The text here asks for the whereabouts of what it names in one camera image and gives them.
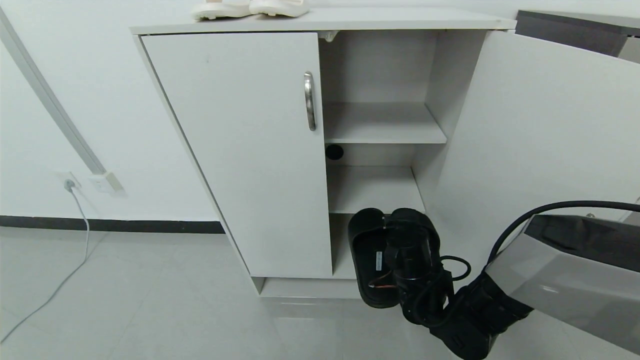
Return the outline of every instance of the cabinet door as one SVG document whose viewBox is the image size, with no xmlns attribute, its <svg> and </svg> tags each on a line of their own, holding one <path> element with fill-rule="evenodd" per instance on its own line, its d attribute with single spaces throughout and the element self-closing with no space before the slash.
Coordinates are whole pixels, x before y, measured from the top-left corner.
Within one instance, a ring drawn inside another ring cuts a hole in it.
<svg viewBox="0 0 640 360">
<path fill-rule="evenodd" d="M 443 247 L 483 265 L 500 233 L 536 206 L 635 202 L 639 135 L 640 65 L 490 32 L 436 188 L 434 210 L 458 237 Z"/>
<path fill-rule="evenodd" d="M 250 273 L 330 277 L 317 35 L 143 41 Z M 307 71 L 316 81 L 314 131 L 305 106 Z"/>
</svg>

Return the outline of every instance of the label on slipper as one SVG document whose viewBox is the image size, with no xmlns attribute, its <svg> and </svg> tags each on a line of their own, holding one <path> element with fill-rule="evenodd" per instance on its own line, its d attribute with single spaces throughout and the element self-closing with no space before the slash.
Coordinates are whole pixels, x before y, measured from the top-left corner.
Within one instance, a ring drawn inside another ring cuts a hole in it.
<svg viewBox="0 0 640 360">
<path fill-rule="evenodd" d="M 382 270 L 382 251 L 376 251 L 376 271 Z"/>
</svg>

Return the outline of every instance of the gray machine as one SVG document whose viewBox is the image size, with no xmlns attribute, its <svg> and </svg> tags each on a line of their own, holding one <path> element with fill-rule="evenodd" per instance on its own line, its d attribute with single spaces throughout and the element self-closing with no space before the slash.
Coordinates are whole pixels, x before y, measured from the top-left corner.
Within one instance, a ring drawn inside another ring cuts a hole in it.
<svg viewBox="0 0 640 360">
<path fill-rule="evenodd" d="M 485 271 L 509 297 L 640 354 L 640 227 L 534 215 Z"/>
</svg>

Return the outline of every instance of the gray tile floor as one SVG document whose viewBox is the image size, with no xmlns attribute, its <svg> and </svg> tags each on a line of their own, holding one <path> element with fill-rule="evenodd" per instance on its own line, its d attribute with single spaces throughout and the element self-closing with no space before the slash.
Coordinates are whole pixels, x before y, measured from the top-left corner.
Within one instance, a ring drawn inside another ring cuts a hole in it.
<svg viewBox="0 0 640 360">
<path fill-rule="evenodd" d="M 84 232 L 0 227 L 6 334 L 82 260 Z M 455 359 L 398 307 L 259 299 L 222 235 L 92 233 L 91 256 L 1 349 L 36 359 Z M 534 312 L 489 359 L 640 359 Z"/>
</svg>

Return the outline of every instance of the shoe cabinet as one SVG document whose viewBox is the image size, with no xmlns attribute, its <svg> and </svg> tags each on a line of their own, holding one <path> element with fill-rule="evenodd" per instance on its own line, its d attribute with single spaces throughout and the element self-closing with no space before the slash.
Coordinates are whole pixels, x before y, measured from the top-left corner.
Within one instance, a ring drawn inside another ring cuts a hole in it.
<svg viewBox="0 0 640 360">
<path fill-rule="evenodd" d="M 258 294 L 357 299 L 360 209 L 425 211 L 477 273 L 533 207 L 640 195 L 640 65 L 515 25 L 317 8 L 131 30 Z"/>
</svg>

